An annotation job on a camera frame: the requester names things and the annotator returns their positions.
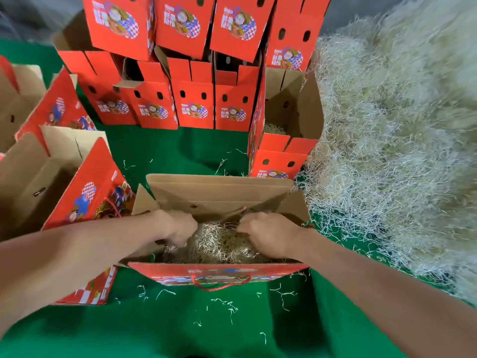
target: green surface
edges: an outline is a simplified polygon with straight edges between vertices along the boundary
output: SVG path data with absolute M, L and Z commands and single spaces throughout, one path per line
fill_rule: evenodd
M 11 62 L 40 65 L 47 84 L 62 65 L 50 47 L 0 41 L 0 54 Z M 84 97 L 81 101 L 95 116 Z M 106 131 L 113 158 L 133 189 L 138 183 L 146 186 L 147 173 L 247 173 L 246 133 L 105 127 L 94 120 Z M 143 286 L 146 295 L 140 296 Z M 279 287 L 282 293 L 293 294 L 281 296 L 271 290 Z M 231 313 L 232 306 L 237 310 Z M 403 357 L 360 309 L 319 274 L 308 276 L 308 271 L 305 276 L 209 293 L 195 286 L 164 287 L 120 268 L 107 305 L 46 307 L 17 323 L 0 342 L 0 358 L 180 358 L 191 354 Z

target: hand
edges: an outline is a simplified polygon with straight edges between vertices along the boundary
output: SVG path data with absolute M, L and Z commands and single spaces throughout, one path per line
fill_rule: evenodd
M 197 230 L 197 221 L 190 213 L 175 210 L 165 212 L 168 216 L 168 229 L 164 238 L 173 246 L 186 246 L 189 237 Z
M 290 247 L 303 228 L 277 213 L 249 213 L 242 217 L 238 232 L 249 234 L 250 241 L 262 254 L 274 258 L 290 257 Z

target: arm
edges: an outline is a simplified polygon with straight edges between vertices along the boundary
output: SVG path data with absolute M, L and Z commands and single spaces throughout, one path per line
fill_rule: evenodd
M 157 210 L 39 231 L 0 243 L 0 337 L 10 325 L 85 286 L 148 242 L 184 245 L 190 214 Z
M 281 215 L 246 215 L 237 230 L 267 256 L 310 265 L 409 357 L 475 357 L 477 311 L 462 301 Z

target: gift box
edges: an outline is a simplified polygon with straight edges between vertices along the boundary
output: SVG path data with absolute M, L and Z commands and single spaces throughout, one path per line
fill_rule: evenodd
M 91 44 L 84 11 L 53 37 L 58 54 L 103 124 L 136 125 L 134 112 L 115 84 L 122 81 L 124 57 L 95 49 Z
M 45 96 L 46 88 L 38 65 L 12 65 L 0 56 L 0 68 L 1 157 L 15 144 L 15 134 Z
M 170 77 L 179 125 L 214 129 L 212 62 L 170 57 L 158 46 L 154 52 Z
M 154 47 L 154 0 L 83 0 L 94 47 L 149 61 Z
M 40 126 L 62 126 L 74 129 L 97 130 L 76 94 L 76 75 L 70 75 L 65 67 L 51 81 L 50 88 L 15 134 L 19 140 L 32 132 L 47 151 Z
M 268 67 L 306 71 L 329 3 L 277 0 L 268 41 Z
M 294 179 L 323 131 L 324 116 L 313 74 L 266 68 L 249 132 L 251 177 Z M 286 134 L 264 133 L 265 123 Z
M 210 48 L 254 62 L 275 0 L 217 0 Z
M 158 62 L 137 63 L 143 82 L 124 80 L 116 87 L 123 90 L 143 128 L 177 129 L 176 107 L 167 74 Z
M 247 62 L 214 52 L 216 129 L 248 132 L 257 93 L 261 54 Z
M 198 222 L 237 221 L 243 206 L 255 211 L 275 211 L 301 224 L 310 216 L 301 191 L 290 192 L 286 179 L 233 176 L 147 175 L 154 198 L 139 185 L 133 215 L 152 210 L 182 210 Z M 271 264 L 161 264 L 151 255 L 129 257 L 128 266 L 164 285 L 271 281 L 307 268 L 290 261 Z
M 41 126 L 50 156 L 25 133 L 0 163 L 1 236 L 131 213 L 134 193 L 113 161 L 104 132 Z M 57 304 L 101 305 L 116 270 L 108 269 Z
M 202 59 L 215 0 L 155 0 L 156 44 Z

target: rope handle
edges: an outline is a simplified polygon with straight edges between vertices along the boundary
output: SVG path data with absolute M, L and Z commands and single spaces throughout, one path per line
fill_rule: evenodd
M 109 198 L 105 197 L 103 201 L 106 201 L 106 202 L 108 202 L 108 203 L 111 205 L 111 207 L 112 207 L 113 210 L 115 211 L 116 217 L 122 217 L 122 215 L 119 213 L 119 211 L 118 211 L 116 205 L 113 204 L 113 202 L 112 202 Z
M 201 288 L 201 289 L 202 289 L 203 291 L 205 291 L 205 292 L 214 292 L 214 291 L 217 291 L 217 290 L 222 290 L 222 289 L 228 288 L 228 287 L 233 286 L 233 285 L 243 285 L 243 284 L 246 284 L 246 283 L 250 283 L 250 282 L 252 281 L 252 275 L 249 275 L 248 278 L 247 278 L 247 280 L 244 280 L 244 281 L 242 281 L 242 282 L 240 282 L 240 283 L 230 283 L 230 284 L 226 284 L 226 285 L 224 285 L 224 286 L 220 286 L 220 287 L 218 287 L 218 288 L 207 289 L 207 288 L 204 288 L 202 285 L 200 285 L 198 282 L 196 282 L 196 277 L 195 277 L 194 275 L 191 276 L 190 278 L 191 278 L 191 280 L 192 280 L 192 283 L 193 283 L 195 286 Z

